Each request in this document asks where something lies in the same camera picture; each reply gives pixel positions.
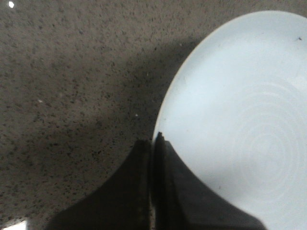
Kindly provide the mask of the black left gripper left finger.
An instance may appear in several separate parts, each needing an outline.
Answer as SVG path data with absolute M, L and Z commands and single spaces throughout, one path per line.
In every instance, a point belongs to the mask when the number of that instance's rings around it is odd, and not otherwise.
M 55 215 L 46 229 L 149 229 L 150 154 L 149 141 L 136 141 L 123 164 L 101 187 Z

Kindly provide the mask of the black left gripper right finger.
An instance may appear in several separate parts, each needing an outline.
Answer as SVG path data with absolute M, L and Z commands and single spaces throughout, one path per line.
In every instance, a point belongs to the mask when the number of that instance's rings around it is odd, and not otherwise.
M 256 217 L 207 187 L 158 133 L 152 154 L 151 196 L 158 230 L 264 230 Z

